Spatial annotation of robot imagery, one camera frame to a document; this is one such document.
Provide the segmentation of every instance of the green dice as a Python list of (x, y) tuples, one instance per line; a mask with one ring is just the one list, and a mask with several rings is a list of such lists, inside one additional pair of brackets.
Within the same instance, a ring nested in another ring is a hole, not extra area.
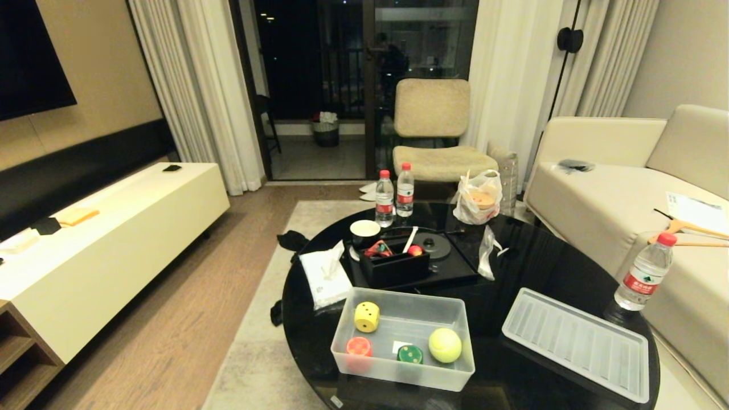
[(397, 360), (400, 362), (408, 363), (423, 363), (423, 351), (417, 346), (408, 344), (407, 346), (400, 347), (397, 350)]

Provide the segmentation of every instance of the wooden floor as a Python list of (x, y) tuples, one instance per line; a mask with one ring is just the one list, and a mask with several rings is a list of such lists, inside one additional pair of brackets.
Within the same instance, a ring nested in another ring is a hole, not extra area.
[(30, 408), (200, 408), (297, 201), (359, 195), (353, 185), (310, 185), (232, 197), (210, 239), (183, 252)]

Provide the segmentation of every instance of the wooden hanger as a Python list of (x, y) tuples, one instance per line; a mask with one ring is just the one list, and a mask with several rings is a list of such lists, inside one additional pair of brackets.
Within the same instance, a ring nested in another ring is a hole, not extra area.
[[(653, 210), (671, 220), (671, 222), (668, 224), (668, 229), (666, 229), (664, 232), (677, 233), (679, 231), (683, 231), (684, 229), (690, 229), (692, 231), (706, 233), (711, 236), (716, 236), (721, 239), (729, 240), (729, 235), (727, 235), (726, 233), (712, 231), (711, 229), (702, 228), (701, 226), (694, 225), (694, 224), (686, 222), (684, 220), (678, 220), (678, 219), (672, 217), (671, 215), (663, 213), (657, 209), (653, 209)], [(658, 235), (653, 236), (651, 239), (648, 239), (648, 243), (654, 244), (658, 240)], [(683, 246), (683, 247), (729, 247), (729, 242), (726, 244), (699, 243), (699, 242), (677, 242), (676, 246), (678, 246), (678, 247), (680, 247), (680, 246)]]

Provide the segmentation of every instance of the beige rug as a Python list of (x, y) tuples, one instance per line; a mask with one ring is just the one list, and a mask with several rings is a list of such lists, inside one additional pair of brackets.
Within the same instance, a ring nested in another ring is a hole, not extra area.
[[(284, 232), (293, 230), (312, 239), (339, 219), (372, 206), (362, 201), (300, 201)], [(281, 299), (292, 255), (280, 246), (273, 252), (204, 409), (326, 408), (299, 372), (283, 326), (270, 322), (270, 308)]]

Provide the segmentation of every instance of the yellow dice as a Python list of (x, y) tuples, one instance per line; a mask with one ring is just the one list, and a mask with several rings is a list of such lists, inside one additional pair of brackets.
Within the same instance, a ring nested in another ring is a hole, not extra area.
[(380, 307), (372, 302), (362, 302), (354, 310), (354, 325), (357, 330), (372, 333), (380, 324)]

